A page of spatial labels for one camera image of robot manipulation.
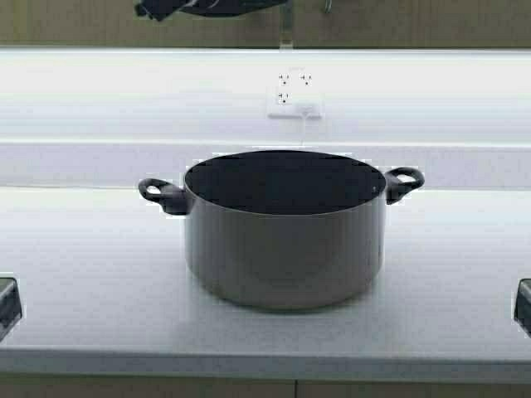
white backsplash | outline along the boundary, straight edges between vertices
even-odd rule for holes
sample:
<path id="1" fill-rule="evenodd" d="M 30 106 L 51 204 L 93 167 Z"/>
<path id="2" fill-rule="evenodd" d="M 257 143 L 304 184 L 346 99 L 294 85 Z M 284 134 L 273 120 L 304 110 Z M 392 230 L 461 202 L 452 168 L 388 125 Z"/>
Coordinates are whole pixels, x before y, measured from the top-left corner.
<path id="1" fill-rule="evenodd" d="M 323 87 L 312 143 L 531 143 L 531 51 L 0 51 L 0 141 L 298 144 L 278 72 Z"/>

